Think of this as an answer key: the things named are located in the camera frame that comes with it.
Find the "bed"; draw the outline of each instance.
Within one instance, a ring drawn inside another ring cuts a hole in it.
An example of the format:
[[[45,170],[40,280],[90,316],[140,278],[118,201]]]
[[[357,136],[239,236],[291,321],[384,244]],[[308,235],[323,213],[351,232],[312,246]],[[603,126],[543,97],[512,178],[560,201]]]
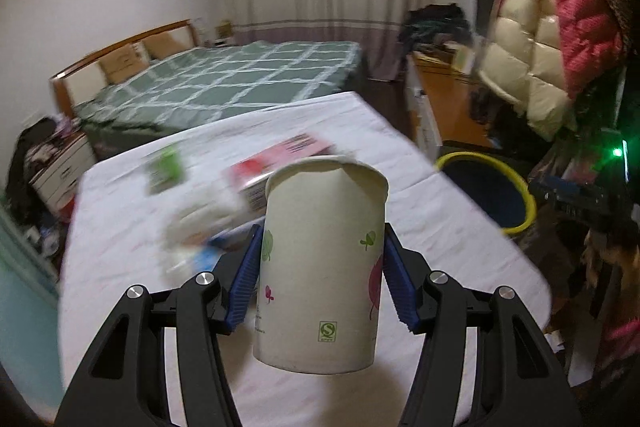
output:
[[[163,34],[184,50],[150,60],[143,41]],[[50,80],[58,107],[79,118],[105,158],[236,114],[359,90],[366,77],[356,42],[257,41],[213,49],[197,44],[191,24],[180,21],[88,55]],[[129,45],[148,67],[110,84],[101,60]]]

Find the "pink box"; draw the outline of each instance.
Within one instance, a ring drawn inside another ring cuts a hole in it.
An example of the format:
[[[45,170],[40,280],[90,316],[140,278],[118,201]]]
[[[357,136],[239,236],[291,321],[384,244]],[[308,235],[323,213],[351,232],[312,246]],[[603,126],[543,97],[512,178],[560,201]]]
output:
[[[263,214],[267,208],[265,188],[271,174],[295,160],[331,154],[332,150],[332,143],[326,140],[307,133],[298,134],[232,165],[226,170],[226,175],[249,207]]]

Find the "red apple print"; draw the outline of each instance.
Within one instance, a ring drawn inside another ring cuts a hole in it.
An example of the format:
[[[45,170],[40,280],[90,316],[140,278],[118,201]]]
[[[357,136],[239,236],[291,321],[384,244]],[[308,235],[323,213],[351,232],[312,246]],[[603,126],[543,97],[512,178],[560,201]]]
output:
[[[382,256],[378,258],[377,263],[373,265],[369,274],[369,300],[371,301],[371,311],[369,312],[369,320],[373,308],[380,309],[380,289],[382,288]]]

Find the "floor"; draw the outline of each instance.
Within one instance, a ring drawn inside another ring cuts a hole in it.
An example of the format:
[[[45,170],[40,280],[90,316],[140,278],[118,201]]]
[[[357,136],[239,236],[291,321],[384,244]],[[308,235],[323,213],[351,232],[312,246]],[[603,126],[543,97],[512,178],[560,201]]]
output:
[[[360,96],[399,132],[411,136],[411,122],[404,100],[404,82],[367,80]]]

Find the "blue gripper pad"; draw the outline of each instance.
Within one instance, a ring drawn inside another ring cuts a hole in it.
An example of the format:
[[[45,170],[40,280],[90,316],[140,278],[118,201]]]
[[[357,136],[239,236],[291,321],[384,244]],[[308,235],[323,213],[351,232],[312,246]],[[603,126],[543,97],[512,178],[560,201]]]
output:
[[[416,288],[404,267],[398,247],[398,238],[393,230],[385,230],[382,271],[385,274],[386,285],[389,286],[400,322],[406,324],[409,331],[414,331],[420,322],[415,302]]]
[[[262,249],[263,233],[263,227],[260,227],[255,232],[229,290],[229,306],[226,312],[225,325],[230,331],[234,331],[236,326],[244,321],[244,316],[249,307],[249,300],[254,294],[255,283],[260,272],[260,250]]]

